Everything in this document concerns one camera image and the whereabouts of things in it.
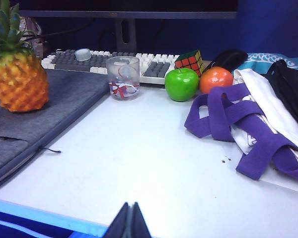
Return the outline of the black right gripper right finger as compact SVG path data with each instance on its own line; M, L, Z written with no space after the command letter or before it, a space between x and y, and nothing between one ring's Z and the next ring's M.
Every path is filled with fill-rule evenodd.
M133 237L151 238L149 229L137 202L133 205Z

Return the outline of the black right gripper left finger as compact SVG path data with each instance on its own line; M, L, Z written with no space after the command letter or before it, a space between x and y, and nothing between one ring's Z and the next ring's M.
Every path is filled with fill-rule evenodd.
M127 202L123 204L103 238L129 238L133 208Z

